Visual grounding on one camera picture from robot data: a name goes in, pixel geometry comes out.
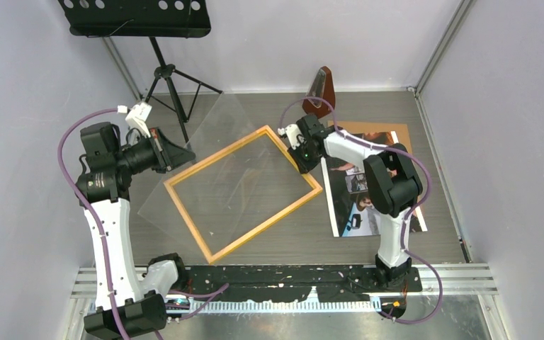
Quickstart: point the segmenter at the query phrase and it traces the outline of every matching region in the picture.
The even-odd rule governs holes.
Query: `poster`
[[[412,145],[405,124],[337,122],[352,135],[387,146],[401,143],[410,152]],[[335,237],[379,235],[380,213],[368,195],[363,169],[342,159],[322,159],[324,189],[327,195],[332,232]],[[410,232],[427,231],[422,211],[412,215]]]

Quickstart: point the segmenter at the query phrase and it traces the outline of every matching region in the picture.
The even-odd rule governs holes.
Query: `brown wooden metronome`
[[[332,73],[328,67],[320,67],[318,72],[316,72],[316,77],[314,78],[314,82],[312,83],[310,90],[307,92],[307,96],[323,98],[328,101],[333,108],[335,108],[336,99],[334,97]],[[304,100],[301,107],[305,113],[313,113],[316,115],[316,117],[318,117],[318,119],[330,113],[330,108],[326,104],[314,99]]]

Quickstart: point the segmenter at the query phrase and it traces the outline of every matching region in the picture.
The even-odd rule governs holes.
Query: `wall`
[[[0,3],[0,339],[56,339],[93,258],[57,143],[80,117],[132,101],[102,42],[71,36],[56,1]],[[72,135],[72,176],[81,150]]]
[[[159,44],[168,63],[226,91],[306,91],[324,65],[338,90],[394,89],[418,82],[459,2],[208,1],[209,35]],[[159,66],[149,40],[114,41],[146,92]],[[177,79],[180,92],[196,88]]]
[[[544,1],[477,1],[422,98],[513,339],[544,339]]]

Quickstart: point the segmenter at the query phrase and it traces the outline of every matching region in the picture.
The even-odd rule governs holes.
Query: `wood floor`
[[[299,99],[302,94],[266,93],[233,96],[236,96],[240,102],[254,128],[270,125],[276,129],[283,109],[290,102]],[[169,98],[158,98],[168,104],[171,103]],[[185,108],[190,107],[192,96],[181,96],[181,98]],[[198,129],[217,99],[217,94],[199,95],[191,121],[186,124],[189,135]],[[409,248],[431,263],[463,262],[458,237],[413,95],[405,91],[338,93],[336,102],[339,120],[408,125],[412,152],[427,165],[433,178],[433,194],[423,206],[429,230],[412,234]],[[172,142],[183,145],[176,114],[156,101],[152,101],[151,104],[154,110],[147,122],[148,126],[159,126]],[[300,106],[295,106],[295,109],[287,114],[284,124],[294,122],[300,115],[302,115]],[[214,145],[217,142],[226,142],[224,138],[231,140],[234,138],[233,133],[237,132],[225,134],[224,126],[222,126],[209,133],[211,143]],[[273,152],[269,154],[266,161],[267,170],[259,176],[257,187],[253,190],[255,200],[250,202],[251,205],[246,208],[246,212],[255,211],[253,202],[266,208],[286,206],[287,202],[295,200],[307,190],[303,179],[291,172],[290,167],[286,167],[278,155],[279,153]],[[322,170],[319,166],[311,174],[321,185],[324,185]],[[130,235],[135,263],[146,264],[155,256],[171,252],[178,252],[185,264],[206,263],[185,222],[179,218],[170,197],[166,195],[161,180],[162,175],[146,171],[135,176],[132,181]],[[191,207],[194,210],[191,214],[196,215],[207,205],[192,205]],[[259,218],[261,217],[254,216],[253,223],[246,224],[245,219],[238,224],[235,223],[236,221],[231,221],[231,227],[228,227],[226,222],[220,222],[221,220],[218,220],[219,223],[212,223],[211,220],[208,222],[206,216],[196,219],[202,221],[200,231],[215,251],[232,241],[231,238],[236,238],[249,227],[257,225]],[[373,263],[379,243],[379,237],[334,238],[329,222],[326,196],[321,193],[221,259],[218,264],[370,264]]]

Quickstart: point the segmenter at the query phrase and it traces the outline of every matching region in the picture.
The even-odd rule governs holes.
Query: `robotic arm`
[[[133,145],[120,145],[120,129],[109,122],[97,123],[80,131],[86,151],[83,174],[76,185],[97,212],[108,243],[111,277],[115,288],[115,304],[128,335],[134,337],[163,329],[166,325],[164,297],[172,287],[186,282],[182,260],[177,254],[153,259],[147,275],[139,281],[130,246],[128,220],[132,176],[147,169],[166,173],[195,159],[195,154],[170,142],[157,127],[147,128],[145,121],[151,106],[135,105],[126,121],[140,132]],[[100,339],[120,336],[111,311],[106,285],[106,260],[101,235],[92,214],[85,210],[89,221],[97,272],[97,313],[84,318],[87,333]]]
[[[403,228],[406,229],[405,248],[409,237],[409,218],[403,223],[404,217],[422,193],[412,161],[395,152],[364,147],[364,144],[374,144],[364,140],[356,143],[354,140],[360,139],[346,131],[341,131],[341,135],[333,127],[324,127],[314,115],[306,115],[296,124],[278,129],[278,134],[288,138],[288,151],[302,174],[315,168],[322,157],[340,158],[364,169],[370,200],[382,214],[375,276],[382,287],[399,285],[412,267],[412,259],[402,250]],[[391,148],[407,151],[402,144]],[[395,170],[397,174],[391,177],[388,170]]]

